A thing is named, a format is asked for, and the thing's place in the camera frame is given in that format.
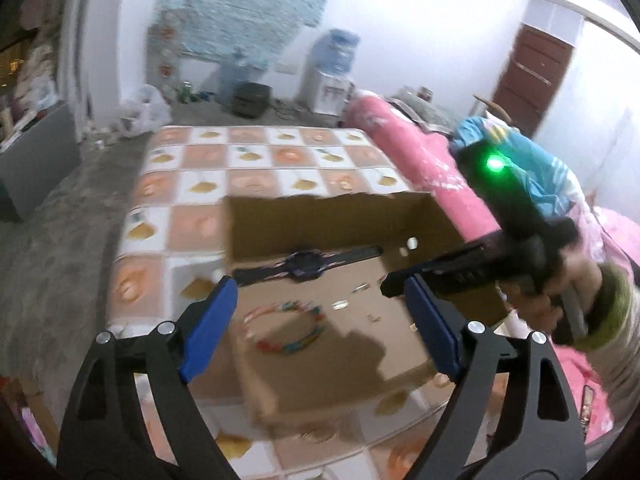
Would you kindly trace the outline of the person's right hand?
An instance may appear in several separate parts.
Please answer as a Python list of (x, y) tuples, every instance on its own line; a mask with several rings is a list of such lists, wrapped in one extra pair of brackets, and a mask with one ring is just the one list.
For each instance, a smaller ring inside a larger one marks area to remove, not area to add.
[(552, 304), (552, 298), (572, 288), (582, 314), (588, 315), (602, 283), (602, 271), (595, 261), (577, 249), (565, 248), (560, 265), (544, 283), (540, 294), (522, 292), (517, 282), (499, 282), (498, 285), (521, 320), (532, 330), (551, 334), (563, 317), (562, 309)]

